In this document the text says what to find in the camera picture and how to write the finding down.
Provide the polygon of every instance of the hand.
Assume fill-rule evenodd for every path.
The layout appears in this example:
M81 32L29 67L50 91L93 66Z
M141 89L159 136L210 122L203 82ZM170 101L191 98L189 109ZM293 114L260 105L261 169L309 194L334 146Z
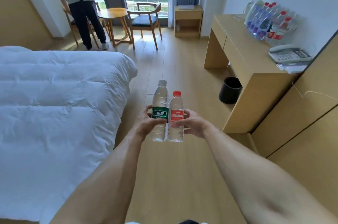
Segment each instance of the hand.
M146 136L154 129L155 125L167 123L167 120L164 118L151 118L151 113L147 113L151 108L152 105L148 105L141 111L132 128L132 130L135 130L135 132L142 137L142 141L144 141Z
M200 115L196 112L189 109L185 109L184 113L187 114L184 116L184 119L175 121L169 125L173 128L184 126L184 128L189 128L184 130L184 134L193 134L196 137L204 138L204 130L212 124L200 117Z

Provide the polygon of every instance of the black trash can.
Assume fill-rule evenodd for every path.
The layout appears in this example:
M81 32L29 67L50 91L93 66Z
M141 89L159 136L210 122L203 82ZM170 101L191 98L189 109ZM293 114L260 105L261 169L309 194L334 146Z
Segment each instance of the black trash can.
M227 77L219 92L218 98L225 104L235 104L242 91L242 85L238 78Z

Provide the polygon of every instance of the white shoe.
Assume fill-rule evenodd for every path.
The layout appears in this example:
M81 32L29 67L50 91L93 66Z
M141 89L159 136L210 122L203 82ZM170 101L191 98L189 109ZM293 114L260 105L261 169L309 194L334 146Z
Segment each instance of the white shoe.
M104 43L102 44L102 50L107 50L108 49L108 44L107 43Z

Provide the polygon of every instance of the white duvet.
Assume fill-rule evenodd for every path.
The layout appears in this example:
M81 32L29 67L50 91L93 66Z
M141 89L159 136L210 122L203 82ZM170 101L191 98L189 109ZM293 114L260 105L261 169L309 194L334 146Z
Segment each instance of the white duvet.
M136 75L118 52L0 47L0 218L53 218L108 155Z

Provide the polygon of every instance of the round wooden table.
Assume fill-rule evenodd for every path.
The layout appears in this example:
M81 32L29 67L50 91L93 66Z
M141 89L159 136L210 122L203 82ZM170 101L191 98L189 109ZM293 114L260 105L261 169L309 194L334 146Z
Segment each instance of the round wooden table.
M109 33L109 38L110 38L110 41L112 42L113 47L116 47L120 43L128 43L128 44L132 43L132 37L130 36L128 25L125 19L125 16L127 15L128 15L128 9L125 9L125 8L109 8L109 9L103 9L97 12L98 17L107 19L108 21L108 33ZM114 33L112 30L112 19L116 19L116 18L121 19L121 23L122 23L122 26L125 32L125 36L120 39L114 38Z

